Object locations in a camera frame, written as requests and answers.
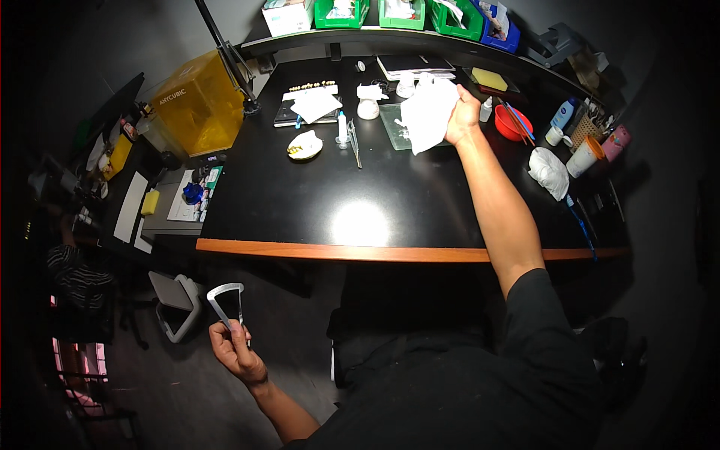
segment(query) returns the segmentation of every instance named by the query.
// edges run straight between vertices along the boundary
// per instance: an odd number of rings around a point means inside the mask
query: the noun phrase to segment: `blue storage bin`
[[[490,31],[490,27],[492,26],[492,24],[490,23],[490,20],[487,20],[487,17],[485,17],[485,13],[483,13],[480,9],[480,0],[470,0],[470,3],[472,3],[473,6],[475,6],[475,8],[477,9],[477,11],[482,14],[483,18],[485,18],[485,21],[482,24],[482,35],[480,36],[480,43],[489,45],[491,47],[499,48],[506,52],[514,53],[515,50],[518,49],[520,30],[518,30],[515,24],[513,24],[513,21],[510,20],[508,38],[506,40],[495,39],[494,37],[487,35]],[[495,5],[490,5],[490,12],[492,12],[492,16],[495,17],[498,14],[498,7]]]

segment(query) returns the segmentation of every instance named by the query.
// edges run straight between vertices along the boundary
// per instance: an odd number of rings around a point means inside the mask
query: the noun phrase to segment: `person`
[[[55,205],[48,206],[48,212],[55,216],[62,215],[59,227],[62,243],[48,251],[48,271],[67,300],[80,310],[96,312],[103,306],[105,292],[113,285],[115,278],[105,270],[91,268],[85,262],[78,243],[95,246],[97,239],[73,235],[74,215],[63,215],[62,210]]]
[[[247,328],[211,325],[217,359],[249,389],[286,449],[581,449],[595,441],[595,366],[550,283],[530,210],[478,126],[480,102],[457,89],[446,139],[507,302],[504,347],[495,355],[473,335],[421,332],[387,342],[346,372],[348,399],[321,426],[269,379],[246,345]]]

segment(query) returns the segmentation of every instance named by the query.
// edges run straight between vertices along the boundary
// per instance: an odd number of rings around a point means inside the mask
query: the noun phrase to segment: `green storage bin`
[[[468,0],[457,0],[457,7],[462,11],[462,24],[467,27],[467,30],[463,30],[460,27],[447,24],[448,16],[450,16],[452,22],[455,21],[447,6],[434,0],[427,0],[427,2],[430,4],[430,18],[433,21],[435,31],[442,35],[463,37],[474,41],[480,40],[483,18],[474,4]]]
[[[315,28],[360,28],[370,10],[370,0],[355,0],[355,17],[351,19],[327,19],[333,8],[333,0],[315,0]]]
[[[415,19],[393,19],[385,17],[385,0],[377,2],[377,16],[382,28],[405,28],[407,30],[421,30],[425,26],[425,0],[413,0]]]

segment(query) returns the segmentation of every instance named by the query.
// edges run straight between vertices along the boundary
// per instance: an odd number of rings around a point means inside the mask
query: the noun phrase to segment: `wicker basket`
[[[582,116],[580,123],[577,124],[575,131],[573,131],[572,136],[570,136],[570,140],[572,140],[572,148],[570,151],[572,153],[575,153],[577,148],[580,147],[580,144],[585,140],[585,136],[593,136],[597,140],[603,137],[603,133],[590,121],[587,114]]]

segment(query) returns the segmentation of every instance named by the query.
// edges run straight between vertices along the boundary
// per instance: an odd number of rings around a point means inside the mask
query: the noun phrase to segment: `desk lamp arm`
[[[233,82],[233,85],[236,86],[236,89],[241,89],[246,96],[246,99],[243,102],[243,114],[245,116],[251,116],[259,113],[261,106],[258,103],[258,99],[255,97],[255,94],[253,94],[253,89],[245,80],[245,77],[240,72],[240,69],[238,68],[238,65],[235,63],[235,61],[239,60],[243,64],[243,66],[248,69],[248,74],[250,74],[249,76],[252,79],[252,75],[248,65],[242,59],[237,50],[235,50],[235,48],[232,48],[228,41],[223,40],[222,35],[220,34],[220,31],[215,24],[215,20],[213,20],[212,16],[210,15],[210,11],[207,9],[205,0],[195,0],[195,4],[197,5],[198,10],[200,10],[200,15],[202,15],[202,18],[207,25],[207,29],[212,35],[212,39],[215,40],[217,50],[220,52],[220,59],[225,65],[225,68],[228,70],[230,80]]]

